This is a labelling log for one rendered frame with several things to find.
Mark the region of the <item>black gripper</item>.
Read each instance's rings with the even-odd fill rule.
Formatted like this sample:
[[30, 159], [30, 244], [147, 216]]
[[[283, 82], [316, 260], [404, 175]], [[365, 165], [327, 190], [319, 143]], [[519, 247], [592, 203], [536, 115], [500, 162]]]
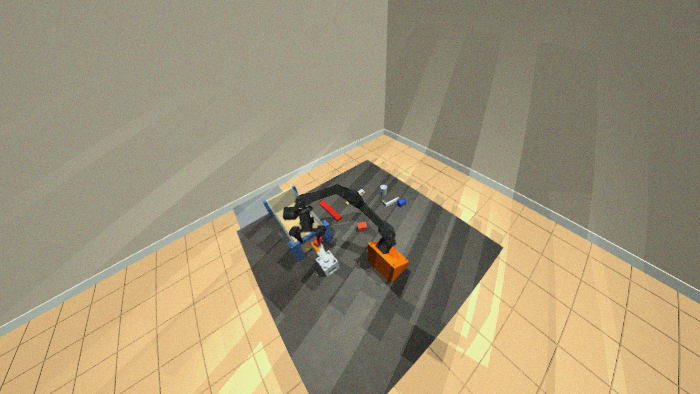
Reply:
[[300, 221], [300, 225], [302, 229], [300, 229], [299, 226], [292, 227], [289, 230], [289, 235], [295, 237], [301, 244], [303, 244], [301, 233], [316, 232], [316, 240], [317, 243], [319, 243], [320, 237], [322, 237], [326, 231], [326, 227], [324, 225], [317, 226], [317, 228], [312, 228], [313, 225], [311, 224], [311, 218], [307, 221]]

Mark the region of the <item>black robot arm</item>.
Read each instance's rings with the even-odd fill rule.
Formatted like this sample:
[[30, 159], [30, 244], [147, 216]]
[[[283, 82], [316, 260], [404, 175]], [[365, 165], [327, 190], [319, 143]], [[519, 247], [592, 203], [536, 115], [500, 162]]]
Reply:
[[[307, 221], [311, 218], [311, 224], [314, 223], [314, 218], [310, 217], [310, 213], [313, 207], [309, 206], [310, 203], [337, 194], [343, 199], [347, 200], [348, 203], [354, 207], [360, 209], [379, 229], [379, 234], [383, 237], [380, 239], [377, 245], [375, 245], [383, 254], [389, 253], [392, 246], [396, 244], [395, 242], [395, 230], [392, 225], [383, 221], [362, 199], [358, 191], [351, 190], [349, 188], [343, 187], [339, 184], [334, 186], [313, 192], [300, 194], [295, 200], [294, 207], [283, 208], [283, 219], [284, 221], [297, 220]], [[305, 207], [307, 206], [308, 207]], [[301, 208], [301, 209], [299, 209]], [[313, 225], [313, 224], [312, 224]]]

